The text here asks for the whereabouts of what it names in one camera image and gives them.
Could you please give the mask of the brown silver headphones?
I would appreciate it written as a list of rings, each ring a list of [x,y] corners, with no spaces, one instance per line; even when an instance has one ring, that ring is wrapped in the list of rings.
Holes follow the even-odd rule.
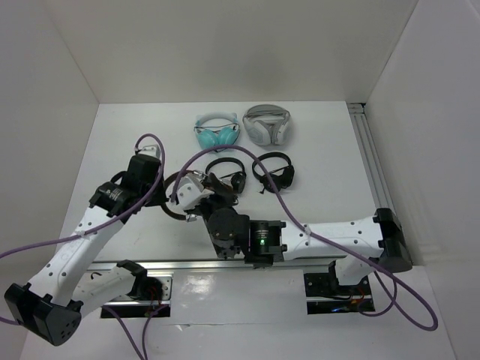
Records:
[[[171,187],[174,185],[174,182],[178,174],[179,174],[178,172],[174,172],[164,180],[163,185],[164,185],[165,192],[171,189]],[[228,200],[232,200],[234,205],[238,204],[239,194],[234,191],[232,185],[230,185],[226,181],[220,181],[220,184],[217,186],[217,189],[220,191],[221,196],[226,197]],[[187,215],[177,205],[171,205],[169,200],[161,204],[160,208],[167,216],[169,216],[174,220],[177,220],[177,221],[186,220]]]

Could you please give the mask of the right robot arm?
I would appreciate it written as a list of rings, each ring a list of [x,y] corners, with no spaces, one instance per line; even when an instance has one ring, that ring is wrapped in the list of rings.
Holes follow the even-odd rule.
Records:
[[[337,223],[253,220],[215,199],[202,200],[196,210],[219,258],[241,254],[255,268],[330,258],[327,284],[336,294],[345,293],[377,268],[394,274],[413,267],[401,224],[390,208]]]

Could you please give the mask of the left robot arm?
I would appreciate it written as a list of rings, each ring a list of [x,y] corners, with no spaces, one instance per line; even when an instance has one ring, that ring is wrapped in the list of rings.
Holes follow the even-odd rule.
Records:
[[[124,172],[102,184],[89,201],[73,236],[26,284],[12,283],[4,300],[15,324],[57,347],[71,338],[83,317],[119,296],[161,300],[162,284],[140,264],[122,260],[99,277],[83,276],[104,245],[118,233],[135,204],[151,194],[155,206],[166,202],[157,155],[137,153]]]

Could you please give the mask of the black headphones left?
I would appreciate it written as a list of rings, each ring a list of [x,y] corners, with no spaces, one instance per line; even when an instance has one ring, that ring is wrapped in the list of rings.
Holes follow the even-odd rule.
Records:
[[[245,165],[234,157],[221,157],[211,161],[205,168],[207,175],[203,185],[220,194],[241,194],[246,185]]]

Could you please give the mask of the black headphones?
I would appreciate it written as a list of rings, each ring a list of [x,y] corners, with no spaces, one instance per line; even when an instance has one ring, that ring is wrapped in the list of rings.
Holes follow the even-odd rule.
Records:
[[[234,157],[221,157],[211,161],[205,168],[207,175],[203,185],[220,194],[241,194],[246,185],[245,165]]]
[[[274,185],[279,191],[282,189],[289,188],[293,183],[293,179],[295,175],[295,169],[290,157],[287,154],[284,154],[279,151],[272,151],[266,154],[262,154],[258,157],[259,161],[264,161],[271,158],[280,158],[286,161],[286,166],[282,166],[281,168],[271,170],[268,173],[271,176],[271,179],[273,180]],[[273,187],[270,184],[270,181],[267,179],[266,175],[265,174],[260,175],[256,171],[257,165],[258,163],[254,161],[252,163],[251,169],[255,179],[258,180],[259,183],[262,185],[262,190],[260,191],[260,193],[264,194],[265,191],[268,191],[269,193],[273,194],[274,193]]]

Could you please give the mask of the black headphones right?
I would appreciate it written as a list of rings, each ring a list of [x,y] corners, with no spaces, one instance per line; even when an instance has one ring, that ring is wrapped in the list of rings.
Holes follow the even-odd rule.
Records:
[[[271,170],[268,173],[271,176],[271,179],[273,180],[274,185],[279,191],[282,189],[289,188],[293,183],[293,179],[295,175],[295,169],[290,157],[287,154],[284,154],[279,151],[272,151],[266,154],[262,154],[258,157],[259,161],[264,161],[271,158],[280,158],[286,161],[286,166],[282,166],[281,168]],[[268,191],[269,193],[273,194],[274,193],[273,187],[270,184],[270,181],[267,179],[266,175],[265,174],[260,175],[256,171],[257,165],[258,163],[254,161],[252,163],[251,169],[255,179],[258,180],[259,183],[262,185],[262,190],[260,191],[260,193],[264,194],[265,191]]]

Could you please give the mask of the teal headphones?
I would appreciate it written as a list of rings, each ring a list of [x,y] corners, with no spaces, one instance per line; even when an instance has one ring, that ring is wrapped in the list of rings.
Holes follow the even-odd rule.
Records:
[[[226,124],[207,125],[212,120],[224,120]],[[234,112],[209,112],[196,117],[193,131],[202,150],[220,145],[235,145],[240,134],[238,116]]]

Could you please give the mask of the grey white headphones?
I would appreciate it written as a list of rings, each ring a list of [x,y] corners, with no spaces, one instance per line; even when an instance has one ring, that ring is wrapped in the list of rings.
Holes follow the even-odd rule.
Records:
[[[289,138],[291,114],[282,106],[252,106],[242,122],[250,140],[258,146],[282,146]]]

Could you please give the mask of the aluminium rail front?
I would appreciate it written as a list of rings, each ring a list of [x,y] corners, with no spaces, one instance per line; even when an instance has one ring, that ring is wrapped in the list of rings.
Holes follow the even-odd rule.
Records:
[[[323,268],[328,268],[335,258],[304,258],[294,259],[286,262],[276,262],[272,266],[267,267],[267,270],[300,268],[313,268],[313,272],[317,269],[321,271]],[[204,259],[204,260],[175,260],[175,261],[141,261],[134,260],[135,263],[141,265],[143,268],[159,272],[174,272],[180,270],[187,271],[227,271],[227,270],[244,270],[254,268],[251,264],[245,264],[243,259]]]

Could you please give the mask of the aluminium rail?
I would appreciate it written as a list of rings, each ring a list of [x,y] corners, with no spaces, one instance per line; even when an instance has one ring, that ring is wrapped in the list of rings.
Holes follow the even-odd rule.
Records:
[[[383,246],[383,254],[378,263],[392,273],[409,271],[413,267],[412,259],[407,249],[401,223],[395,214],[395,207],[368,124],[365,105],[348,103],[347,109],[376,206],[374,219],[379,223],[383,234],[383,240],[380,241]]]
[[[317,269],[321,271],[323,268],[328,268],[335,258],[304,258],[294,259],[286,262],[276,262],[272,266],[267,267],[267,270],[300,268],[313,268],[313,272]],[[134,260],[135,263],[141,265],[143,268],[159,272],[174,272],[180,270],[187,271],[227,271],[227,270],[244,270],[254,268],[251,264],[245,264],[243,259],[204,259],[204,260],[175,260],[175,261],[141,261]]]

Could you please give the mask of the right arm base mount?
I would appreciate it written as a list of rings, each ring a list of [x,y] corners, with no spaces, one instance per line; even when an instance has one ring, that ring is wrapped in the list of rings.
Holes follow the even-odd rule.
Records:
[[[347,314],[375,311],[368,276],[357,284],[340,285],[332,266],[327,272],[305,272],[304,289],[307,314]]]

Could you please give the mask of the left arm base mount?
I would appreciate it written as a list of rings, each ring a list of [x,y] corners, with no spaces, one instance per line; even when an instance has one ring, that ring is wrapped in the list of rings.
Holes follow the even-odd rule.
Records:
[[[112,308],[121,318],[167,318],[171,314],[173,276],[149,271],[139,263],[122,260],[115,264],[133,275],[132,288],[105,305]]]

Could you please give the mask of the aluminium rail right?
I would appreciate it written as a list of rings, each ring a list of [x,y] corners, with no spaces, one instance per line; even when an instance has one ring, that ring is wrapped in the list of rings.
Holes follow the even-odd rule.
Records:
[[[395,207],[368,124],[365,105],[348,103],[347,109],[376,206],[374,219],[379,223],[383,234],[383,240],[380,241],[383,246],[383,254],[378,263],[392,273],[409,271],[413,267],[412,259],[407,249],[401,223],[395,214]]]

